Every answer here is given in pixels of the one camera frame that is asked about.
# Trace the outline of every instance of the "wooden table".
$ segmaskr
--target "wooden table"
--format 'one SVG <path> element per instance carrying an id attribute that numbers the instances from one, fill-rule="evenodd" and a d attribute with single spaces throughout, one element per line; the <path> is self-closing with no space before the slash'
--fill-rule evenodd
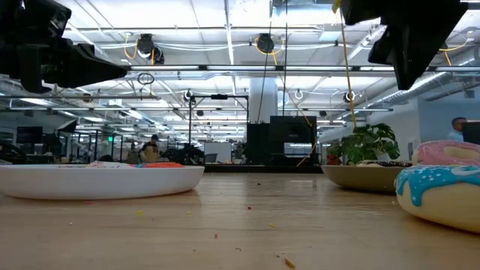
<path id="1" fill-rule="evenodd" d="M 191 192 L 92 204 L 0 199 L 2 270 L 277 270 L 284 257 L 297 269 L 479 269 L 480 236 L 322 175 L 205 174 Z"/>

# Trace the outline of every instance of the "white plate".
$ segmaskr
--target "white plate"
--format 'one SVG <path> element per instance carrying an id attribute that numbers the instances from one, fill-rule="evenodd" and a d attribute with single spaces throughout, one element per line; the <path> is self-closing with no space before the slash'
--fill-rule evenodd
<path id="1" fill-rule="evenodd" d="M 202 166 L 185 168 L 85 168 L 77 165 L 0 166 L 0 193 L 46 200 L 105 200 L 189 191 Z"/>

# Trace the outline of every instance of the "blue frosted donut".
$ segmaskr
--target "blue frosted donut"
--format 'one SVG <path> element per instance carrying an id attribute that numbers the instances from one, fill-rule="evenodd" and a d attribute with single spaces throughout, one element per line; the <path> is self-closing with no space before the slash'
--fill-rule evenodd
<path id="1" fill-rule="evenodd" d="M 400 206 L 412 215 L 480 233 L 480 166 L 414 166 L 395 179 Z"/>

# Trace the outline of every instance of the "man in blue shirt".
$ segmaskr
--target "man in blue shirt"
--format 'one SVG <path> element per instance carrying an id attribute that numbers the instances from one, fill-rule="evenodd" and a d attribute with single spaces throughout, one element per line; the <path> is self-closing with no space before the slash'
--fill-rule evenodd
<path id="1" fill-rule="evenodd" d="M 449 140 L 454 140 L 457 142 L 464 141 L 464 135 L 462 134 L 462 124 L 467 122 L 467 119 L 464 117 L 456 117 L 451 120 L 451 126 L 453 130 L 448 135 Z"/>

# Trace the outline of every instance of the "sprinkle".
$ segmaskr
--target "sprinkle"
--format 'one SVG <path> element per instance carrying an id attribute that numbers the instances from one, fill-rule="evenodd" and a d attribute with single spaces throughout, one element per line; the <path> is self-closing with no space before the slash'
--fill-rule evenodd
<path id="1" fill-rule="evenodd" d="M 296 268 L 295 265 L 293 264 L 293 262 L 290 261 L 289 259 L 285 258 L 285 259 L 284 259 L 284 262 L 285 262 L 286 266 L 290 267 L 291 269 L 295 269 L 295 268 Z"/>

